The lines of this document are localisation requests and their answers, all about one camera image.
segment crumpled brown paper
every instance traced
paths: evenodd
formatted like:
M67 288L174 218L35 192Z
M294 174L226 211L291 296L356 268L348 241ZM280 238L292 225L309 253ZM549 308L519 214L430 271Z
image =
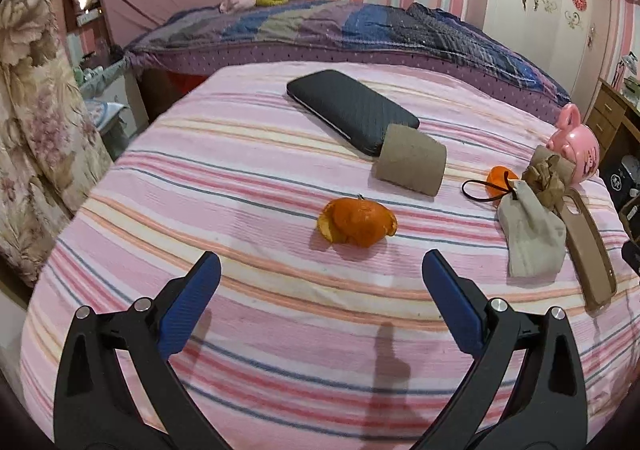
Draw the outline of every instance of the crumpled brown paper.
M564 183L558 173L560 156L553 154L545 160L529 165L522 174L522 179L531 187L540 204L553 210L556 204L562 203Z

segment desk drawer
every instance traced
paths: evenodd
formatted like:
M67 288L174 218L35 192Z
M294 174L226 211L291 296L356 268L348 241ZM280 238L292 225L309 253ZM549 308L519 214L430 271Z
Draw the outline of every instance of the desk drawer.
M599 110L593 109L587 120L587 126L593 131L598 139L600 145L607 149L613 141L613 137L616 135L617 127L614 127L609 121L600 113Z
M625 115L625 109L603 90L600 90L598 93L594 108L598 110L614 128L620 126L622 117Z

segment wardrobe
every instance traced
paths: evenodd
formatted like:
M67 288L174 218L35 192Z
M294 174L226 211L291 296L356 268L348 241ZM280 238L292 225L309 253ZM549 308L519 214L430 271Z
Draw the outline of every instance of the wardrobe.
M610 0L488 0L483 30L554 78L585 116L609 19Z

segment black case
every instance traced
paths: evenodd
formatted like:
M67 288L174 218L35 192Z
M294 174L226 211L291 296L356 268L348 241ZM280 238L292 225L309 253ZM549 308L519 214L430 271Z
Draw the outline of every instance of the black case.
M325 121L359 151L379 156L390 123L418 128L408 110L338 71L292 80L287 94Z

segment striped bedsheet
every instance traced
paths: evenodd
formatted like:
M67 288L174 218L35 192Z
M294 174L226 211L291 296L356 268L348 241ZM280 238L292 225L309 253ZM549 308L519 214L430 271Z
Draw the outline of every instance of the striped bedsheet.
M567 255L554 278L508 277L491 204L461 183L495 165L521 173L554 128L472 87L402 66L333 64L420 117L447 146L431 199L372 177L372 159L286 97L292 78L325 64L225 68L162 115L95 188L62 233L30 304L22 382L50 435L56 370L73 312L127 308L186 274L203 250L223 280L190 342L170 361L203 413L236 450L409 448L471 364L420 277L439 249L461 276L514 308L567 311L582 357L590 432L626 392L638 358L638 279L606 188L580 186L609 250L618 294L596 316ZM395 237L370 250L330 246L315 230L324 205L363 194L398 217ZM485 420L505 405L513 359ZM161 427L129 360L122 365L143 418Z

